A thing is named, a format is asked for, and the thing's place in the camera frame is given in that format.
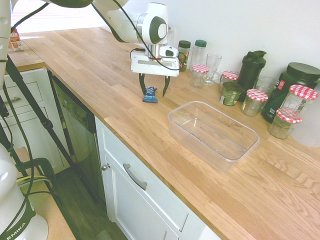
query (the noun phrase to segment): drawer handle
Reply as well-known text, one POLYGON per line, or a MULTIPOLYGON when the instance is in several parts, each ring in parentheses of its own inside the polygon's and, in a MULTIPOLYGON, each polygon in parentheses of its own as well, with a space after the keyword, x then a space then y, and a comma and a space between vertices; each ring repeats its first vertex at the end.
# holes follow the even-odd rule
POLYGON ((18 101, 20 101, 20 100, 21 100, 21 98, 20 98, 20 97, 17 97, 17 96, 15 96, 14 98, 10 99, 10 101, 11 101, 12 103, 18 102, 18 101))
POLYGON ((129 169, 131 166, 130 164, 123 164, 124 170, 129 175, 129 177, 143 190, 147 190, 147 183, 145 181, 140 181, 129 169))

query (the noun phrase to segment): black bottle cap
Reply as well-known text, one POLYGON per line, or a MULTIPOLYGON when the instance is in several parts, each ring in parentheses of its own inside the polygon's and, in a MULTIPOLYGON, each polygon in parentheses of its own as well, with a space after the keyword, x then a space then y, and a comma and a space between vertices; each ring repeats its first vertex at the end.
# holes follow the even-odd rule
POLYGON ((266 65, 265 51, 249 51, 242 59, 242 63, 252 69, 263 69, 266 65))
POLYGON ((290 62, 286 71, 297 79, 309 82, 314 82, 320 78, 320 69, 304 63, 290 62))
POLYGON ((181 40, 179 41, 179 47, 184 48, 184 49, 189 49, 191 46, 191 42, 189 41, 185 41, 185 40, 181 40))

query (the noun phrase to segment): butcher block counter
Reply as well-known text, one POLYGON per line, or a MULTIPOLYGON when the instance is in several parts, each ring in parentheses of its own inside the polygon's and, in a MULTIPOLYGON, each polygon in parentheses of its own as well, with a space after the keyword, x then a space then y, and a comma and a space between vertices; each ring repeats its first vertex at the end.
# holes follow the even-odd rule
POLYGON ((223 240, 318 240, 320 148, 274 138, 260 115, 220 103, 216 85, 192 87, 188 72, 146 75, 158 103, 142 102, 132 43, 102 28, 21 34, 24 42, 153 173, 223 240), (260 144, 230 172, 210 167, 169 133, 168 113, 202 101, 255 130, 260 144))

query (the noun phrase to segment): dishwasher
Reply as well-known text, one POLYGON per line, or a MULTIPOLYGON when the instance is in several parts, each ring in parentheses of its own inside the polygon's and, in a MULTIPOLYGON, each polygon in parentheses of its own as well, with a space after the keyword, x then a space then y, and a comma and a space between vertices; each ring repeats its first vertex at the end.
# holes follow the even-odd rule
POLYGON ((51 82, 71 159, 95 194, 91 197, 105 202, 95 115, 56 76, 51 82))

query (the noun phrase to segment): green lid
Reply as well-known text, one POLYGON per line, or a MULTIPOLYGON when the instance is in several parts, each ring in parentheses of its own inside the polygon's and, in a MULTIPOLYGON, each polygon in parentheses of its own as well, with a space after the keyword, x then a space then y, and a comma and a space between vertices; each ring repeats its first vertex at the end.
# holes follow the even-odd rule
POLYGON ((194 45, 200 48, 205 48, 207 46, 207 42, 204 40, 196 40, 194 45))
POLYGON ((297 79, 310 82, 314 82, 320 78, 320 69, 304 63, 290 62, 286 71, 297 79))
POLYGON ((266 65, 265 51, 249 51, 242 59, 242 63, 252 69, 263 69, 266 65))
POLYGON ((181 40, 181 41, 179 41, 179 45, 178 46, 181 47, 181 48, 184 48, 184 49, 189 49, 190 46, 191 46, 191 42, 181 40))
POLYGON ((222 86, 227 90, 228 92, 240 92, 243 93, 245 91, 244 87, 240 84, 234 82, 234 81, 225 81, 222 83, 222 86))

